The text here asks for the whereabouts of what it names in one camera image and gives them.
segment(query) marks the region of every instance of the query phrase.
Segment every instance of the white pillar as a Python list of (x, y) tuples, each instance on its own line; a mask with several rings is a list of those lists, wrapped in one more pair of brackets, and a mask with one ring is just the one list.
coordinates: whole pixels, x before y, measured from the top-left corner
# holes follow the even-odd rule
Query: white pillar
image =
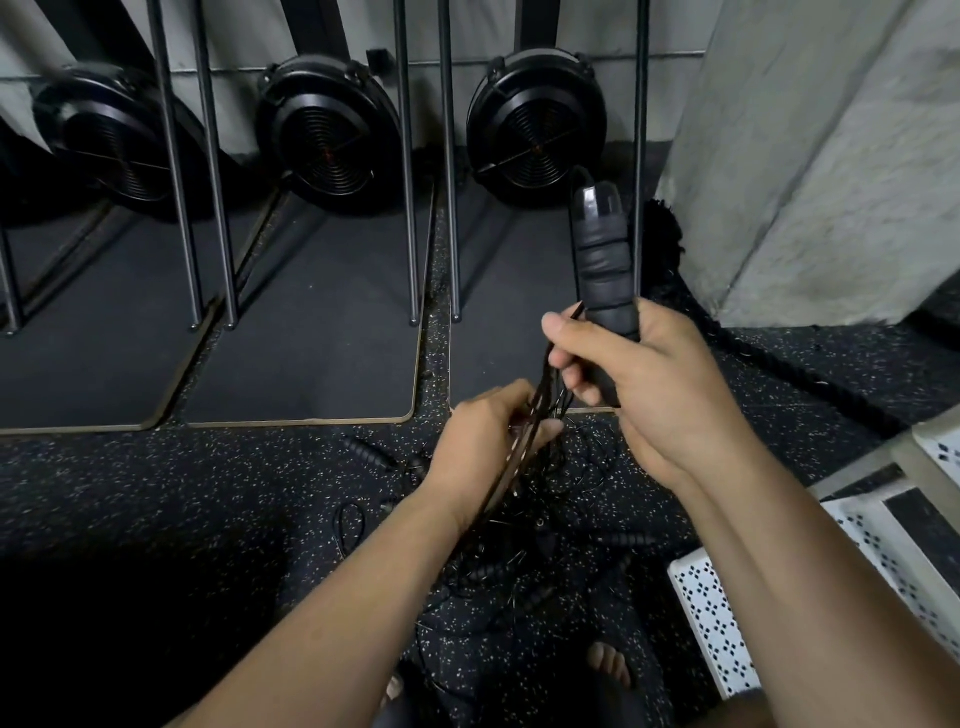
[(725, 326), (899, 321), (960, 269), (960, 3), (726, 0), (660, 196)]

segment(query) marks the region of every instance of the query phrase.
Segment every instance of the left hand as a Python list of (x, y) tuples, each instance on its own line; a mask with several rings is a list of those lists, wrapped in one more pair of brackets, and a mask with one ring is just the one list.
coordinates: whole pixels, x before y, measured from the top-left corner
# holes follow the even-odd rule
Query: left hand
[[(533, 396), (533, 385), (518, 379), (461, 402), (446, 423), (433, 453), (430, 474), (420, 490), (447, 504), (462, 534), (470, 528), (507, 464), (514, 443), (511, 418)], [(559, 420), (544, 420), (532, 451), (542, 448), (563, 429)]]

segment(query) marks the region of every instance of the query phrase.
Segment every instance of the patterned white panel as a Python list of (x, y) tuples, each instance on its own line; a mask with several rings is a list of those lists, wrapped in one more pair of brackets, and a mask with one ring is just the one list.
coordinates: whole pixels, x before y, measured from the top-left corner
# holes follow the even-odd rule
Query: patterned white panel
[(960, 488), (960, 407), (913, 428), (917, 444)]
[[(960, 598), (883, 505), (911, 486), (897, 484), (868, 496), (824, 503), (927, 632), (960, 662)], [(701, 548), (673, 562), (670, 579), (683, 604), (720, 694), (727, 699), (760, 686), (730, 603)]]

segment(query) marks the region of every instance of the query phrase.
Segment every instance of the flywheel fan cover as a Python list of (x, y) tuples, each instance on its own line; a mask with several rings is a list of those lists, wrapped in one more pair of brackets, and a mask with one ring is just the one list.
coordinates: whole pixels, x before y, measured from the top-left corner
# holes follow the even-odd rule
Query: flywheel fan cover
[[(203, 129), (179, 101), (175, 117), (187, 205), (204, 216), (212, 198)], [(159, 91), (149, 76), (105, 63), (65, 68), (35, 90), (34, 119), (50, 151), (114, 202), (176, 217)]]
[(257, 142), (288, 188), (345, 214), (399, 200), (399, 119), (365, 67), (298, 56), (268, 71), (261, 86)]
[(575, 165), (590, 168), (607, 139), (607, 108), (590, 64), (554, 48), (495, 60), (467, 120), (476, 179), (513, 205), (565, 201)]

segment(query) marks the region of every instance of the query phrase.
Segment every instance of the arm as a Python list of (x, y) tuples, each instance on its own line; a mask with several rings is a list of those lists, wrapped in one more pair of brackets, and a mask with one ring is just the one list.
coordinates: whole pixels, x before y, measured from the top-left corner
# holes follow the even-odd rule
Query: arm
[[(431, 585), (506, 462), (518, 381), (454, 412), (430, 474), (185, 718), (200, 726), (370, 725)], [(560, 433), (541, 427), (536, 447)]]
[(552, 363), (611, 375), (640, 465), (677, 494), (720, 574), (781, 728), (947, 726), (960, 667), (759, 442), (696, 328), (640, 302), (642, 343), (556, 314)]

